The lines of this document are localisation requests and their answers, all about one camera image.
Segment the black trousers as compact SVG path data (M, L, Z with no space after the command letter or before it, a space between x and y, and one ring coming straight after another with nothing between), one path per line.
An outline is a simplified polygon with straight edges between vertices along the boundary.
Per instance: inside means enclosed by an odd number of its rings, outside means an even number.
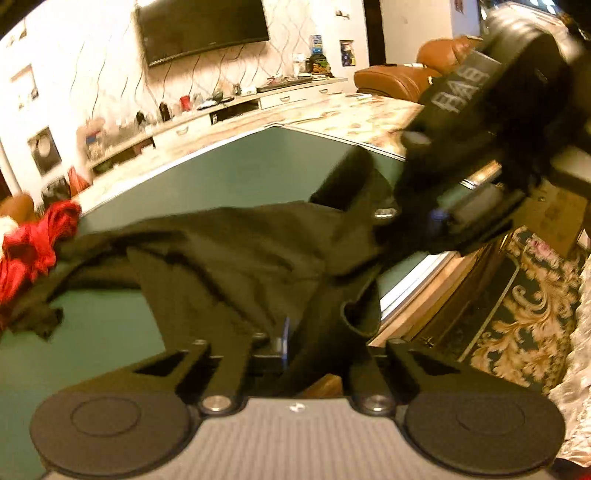
M15 332L50 337L55 298L77 289L137 289L164 345L204 340L214 353L287 335L277 394L303 390L379 331L384 252L374 213L390 182L362 147L349 149L307 201L222 207L142 220L77 237L61 266L10 307Z

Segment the black bag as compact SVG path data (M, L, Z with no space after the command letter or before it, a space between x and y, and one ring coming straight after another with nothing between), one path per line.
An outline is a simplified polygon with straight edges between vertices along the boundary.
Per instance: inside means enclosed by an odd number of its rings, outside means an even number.
M43 206L48 209L54 203L67 201L71 198L71 191L68 181L64 177L59 177L41 190Z

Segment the green table mat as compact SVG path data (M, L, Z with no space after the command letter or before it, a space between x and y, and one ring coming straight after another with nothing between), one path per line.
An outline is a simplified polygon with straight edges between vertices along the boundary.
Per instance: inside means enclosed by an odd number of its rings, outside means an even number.
M28 428L53 392L184 346L204 327L272 338L297 328L338 219L310 198L351 152L343 141L270 127L192 154L88 210L83 237L183 216L178 237L198 267L184 270L175 254L146 263L155 289L145 294L129 268L110 272L121 249L60 257L18 298L18 320L1 341L2 477L42 474Z

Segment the red garment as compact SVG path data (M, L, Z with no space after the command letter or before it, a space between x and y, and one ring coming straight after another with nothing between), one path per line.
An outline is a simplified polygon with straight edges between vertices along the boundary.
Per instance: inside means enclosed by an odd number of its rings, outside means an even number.
M9 323L9 311L17 297L46 276L56 265L56 245L74 237L81 207L66 200L52 204L32 223L4 236L1 249L1 324Z

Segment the brown leather sofa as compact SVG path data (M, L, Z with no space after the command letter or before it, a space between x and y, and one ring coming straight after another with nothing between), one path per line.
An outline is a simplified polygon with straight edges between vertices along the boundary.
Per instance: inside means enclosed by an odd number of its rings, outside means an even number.
M0 216L9 217L18 225L32 222L37 219L34 201L27 193L6 197L1 201Z

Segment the orange plastic bag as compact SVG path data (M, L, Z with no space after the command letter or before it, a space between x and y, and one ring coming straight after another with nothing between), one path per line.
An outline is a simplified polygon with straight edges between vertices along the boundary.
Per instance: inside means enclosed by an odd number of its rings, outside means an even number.
M91 186L91 184L83 176L77 173L73 166L69 168L67 174L71 197L77 196L82 191Z

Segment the white TV cabinet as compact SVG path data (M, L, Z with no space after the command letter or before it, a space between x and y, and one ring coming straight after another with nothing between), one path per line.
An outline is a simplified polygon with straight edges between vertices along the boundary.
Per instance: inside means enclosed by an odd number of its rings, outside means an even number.
M281 88L245 97L235 97L231 101L219 103L202 110L184 112L167 122L147 125L131 138L115 146L108 147L101 157L87 161L85 168L88 171L94 171L117 155L126 151L134 151L137 146L147 140L150 140L154 147L157 146L156 139L159 139L164 144L170 144L176 137L180 138L186 133L200 132L205 127L222 121L223 116L232 118L235 110L249 107L249 111L259 111L301 101L321 99L329 95L341 94L348 84L348 79L339 77L312 79L311 82L298 84L294 87Z

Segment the wall mounted television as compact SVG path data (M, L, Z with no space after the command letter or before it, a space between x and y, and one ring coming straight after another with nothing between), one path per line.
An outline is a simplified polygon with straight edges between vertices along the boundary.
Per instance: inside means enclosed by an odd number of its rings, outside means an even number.
M134 13L149 67L270 39L259 0L138 1Z

